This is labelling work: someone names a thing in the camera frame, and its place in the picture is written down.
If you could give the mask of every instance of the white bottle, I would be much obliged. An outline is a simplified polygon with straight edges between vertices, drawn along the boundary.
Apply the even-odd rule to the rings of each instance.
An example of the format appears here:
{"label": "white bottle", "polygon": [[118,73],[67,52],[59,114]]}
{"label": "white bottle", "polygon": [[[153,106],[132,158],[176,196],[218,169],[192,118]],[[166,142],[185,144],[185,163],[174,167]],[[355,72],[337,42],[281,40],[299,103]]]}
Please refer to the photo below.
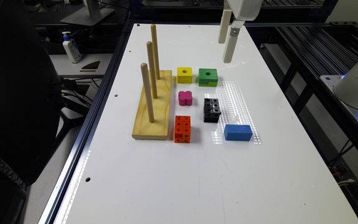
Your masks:
{"label": "white bottle", "polygon": [[78,50],[78,47],[75,44],[75,41],[73,39],[70,39],[70,37],[67,35],[69,33],[70,32],[62,32],[63,38],[65,40],[63,42],[63,47],[66,50],[68,59],[70,59],[70,61],[72,63],[77,63],[81,60],[80,51]]}

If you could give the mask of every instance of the black metal frame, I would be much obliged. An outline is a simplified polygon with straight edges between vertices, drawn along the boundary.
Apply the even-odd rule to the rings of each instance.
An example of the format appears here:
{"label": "black metal frame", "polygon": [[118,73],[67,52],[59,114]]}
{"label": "black metal frame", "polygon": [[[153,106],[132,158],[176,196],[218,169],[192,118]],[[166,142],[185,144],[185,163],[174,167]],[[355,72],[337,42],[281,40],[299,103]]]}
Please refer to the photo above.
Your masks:
{"label": "black metal frame", "polygon": [[[338,0],[325,0],[322,6],[266,6],[262,5],[254,22],[325,22]],[[213,22],[219,23],[222,6],[174,7],[143,6],[140,0],[131,0],[133,19],[155,22]]]}

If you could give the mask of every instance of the orange lego brick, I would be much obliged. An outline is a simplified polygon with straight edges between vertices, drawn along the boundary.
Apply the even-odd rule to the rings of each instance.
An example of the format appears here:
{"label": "orange lego brick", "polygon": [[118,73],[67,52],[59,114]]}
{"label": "orange lego brick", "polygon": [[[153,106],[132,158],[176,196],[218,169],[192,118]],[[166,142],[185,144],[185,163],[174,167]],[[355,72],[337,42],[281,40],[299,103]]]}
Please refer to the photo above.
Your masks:
{"label": "orange lego brick", "polygon": [[190,143],[191,122],[190,116],[175,117],[175,142]]}
{"label": "orange lego brick", "polygon": [[176,116],[175,117],[175,142],[177,142],[176,138],[182,138],[182,136],[183,136],[183,116]]}
{"label": "orange lego brick", "polygon": [[183,138],[190,138],[191,136],[191,124],[190,122],[183,122]]}
{"label": "orange lego brick", "polygon": [[182,116],[182,117],[183,117],[183,121],[190,122],[190,116]]}

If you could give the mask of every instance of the cable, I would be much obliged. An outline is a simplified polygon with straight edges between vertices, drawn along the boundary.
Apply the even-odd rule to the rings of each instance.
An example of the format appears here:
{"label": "cable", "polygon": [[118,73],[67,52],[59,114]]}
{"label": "cable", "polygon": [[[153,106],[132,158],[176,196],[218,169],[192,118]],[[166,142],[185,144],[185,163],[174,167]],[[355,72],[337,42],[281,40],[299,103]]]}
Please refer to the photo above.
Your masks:
{"label": "cable", "polygon": [[93,100],[91,98],[89,98],[87,95],[84,95],[84,96],[93,103]]}
{"label": "cable", "polygon": [[91,78],[92,79],[92,82],[99,88],[100,86],[94,81],[94,79],[93,78]]}
{"label": "cable", "polygon": [[76,78],[76,79],[72,79],[72,80],[77,81],[77,80],[86,80],[86,79],[91,79],[91,78]]}
{"label": "cable", "polygon": [[82,103],[84,103],[86,106],[91,106],[91,104],[90,103],[88,103],[86,100],[84,100],[84,99],[82,99],[80,96],[78,96],[74,91],[73,91],[73,93],[75,94],[75,95],[73,95],[73,94],[71,94],[71,93],[62,93],[62,96],[64,96],[64,95],[68,95],[68,96],[74,96],[75,98],[77,98],[78,100],[80,100]]}
{"label": "cable", "polygon": [[340,153],[342,153],[342,151],[345,149],[345,147],[347,146],[347,143],[349,143],[351,140],[350,139],[348,139],[347,141],[346,141],[346,143],[345,143],[345,145],[343,145],[343,147],[342,147],[342,149],[339,151],[339,154],[338,155],[340,155]]}
{"label": "cable", "polygon": [[339,152],[339,154],[334,158],[334,159],[331,159],[330,161],[328,161],[328,163],[331,163],[333,161],[333,164],[331,167],[333,167],[336,163],[336,161],[341,158],[344,154],[346,154],[347,152],[349,152],[349,150],[351,150],[353,148],[353,144],[351,144],[345,151],[341,150]]}
{"label": "cable", "polygon": [[109,2],[109,3],[105,3],[105,2],[102,2],[102,1],[97,1],[97,2],[98,2],[98,3],[105,4],[105,5],[109,5],[109,6],[120,7],[120,8],[123,8],[123,9],[126,9],[126,10],[129,11],[129,8],[127,8],[127,7],[122,7],[122,6],[117,6],[117,5],[113,5],[113,4],[111,4],[111,2]]}

